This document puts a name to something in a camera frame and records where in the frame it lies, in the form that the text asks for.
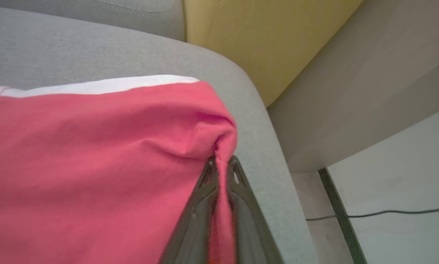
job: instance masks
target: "white floor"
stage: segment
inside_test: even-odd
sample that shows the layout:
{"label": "white floor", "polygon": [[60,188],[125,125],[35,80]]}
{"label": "white floor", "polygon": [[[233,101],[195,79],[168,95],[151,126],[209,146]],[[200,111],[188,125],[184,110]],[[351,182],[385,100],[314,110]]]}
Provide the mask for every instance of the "white floor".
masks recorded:
{"label": "white floor", "polygon": [[[439,112],[328,170],[349,215],[439,208]],[[439,263],[439,212],[351,223],[369,264]]]}
{"label": "white floor", "polygon": [[[307,219],[334,215],[332,205],[317,172],[292,173]],[[320,264],[352,264],[353,260],[337,219],[308,221]]]}

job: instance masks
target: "gray cushion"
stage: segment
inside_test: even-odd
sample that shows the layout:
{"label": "gray cushion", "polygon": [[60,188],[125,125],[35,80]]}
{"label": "gray cushion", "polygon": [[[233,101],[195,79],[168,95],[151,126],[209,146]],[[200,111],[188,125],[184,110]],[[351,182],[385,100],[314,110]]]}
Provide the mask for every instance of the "gray cushion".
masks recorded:
{"label": "gray cushion", "polygon": [[176,74],[208,82],[234,116],[241,160],[286,263],[317,263],[296,191],[260,96],[217,53],[165,37],[0,8],[0,85],[33,88]]}
{"label": "gray cushion", "polygon": [[182,0],[0,0],[0,7],[75,18],[185,40]]}

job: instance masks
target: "yellow cushion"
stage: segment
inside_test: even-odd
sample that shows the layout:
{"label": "yellow cushion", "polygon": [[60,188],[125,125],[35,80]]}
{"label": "yellow cushion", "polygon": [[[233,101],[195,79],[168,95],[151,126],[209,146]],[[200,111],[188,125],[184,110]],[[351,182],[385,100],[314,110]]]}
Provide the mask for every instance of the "yellow cushion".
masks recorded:
{"label": "yellow cushion", "polygon": [[184,0],[187,42],[229,58],[270,105],[362,0]]}

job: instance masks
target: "red fabric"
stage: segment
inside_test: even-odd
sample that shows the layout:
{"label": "red fabric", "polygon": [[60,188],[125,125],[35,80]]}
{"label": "red fabric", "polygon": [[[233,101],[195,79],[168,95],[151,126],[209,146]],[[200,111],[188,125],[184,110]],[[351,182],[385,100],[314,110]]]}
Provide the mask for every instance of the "red fabric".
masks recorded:
{"label": "red fabric", "polygon": [[233,118],[205,82],[0,97],[0,264],[155,264],[203,169],[221,194],[210,261],[231,264]]}

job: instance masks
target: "white fabric trim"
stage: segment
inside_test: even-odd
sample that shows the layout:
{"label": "white fabric trim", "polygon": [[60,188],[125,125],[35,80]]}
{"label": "white fabric trim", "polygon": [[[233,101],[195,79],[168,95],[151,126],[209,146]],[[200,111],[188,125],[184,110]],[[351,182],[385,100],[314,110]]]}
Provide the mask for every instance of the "white fabric trim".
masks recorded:
{"label": "white fabric trim", "polygon": [[37,95],[102,95],[110,92],[122,92],[133,88],[151,87],[156,85],[176,84],[176,83],[195,83],[197,79],[177,75],[152,75],[142,77],[125,77],[100,80],[94,82],[81,82],[78,84],[68,84],[50,87],[40,87],[31,90],[19,90],[13,88],[0,89],[0,96],[8,97],[31,97]]}

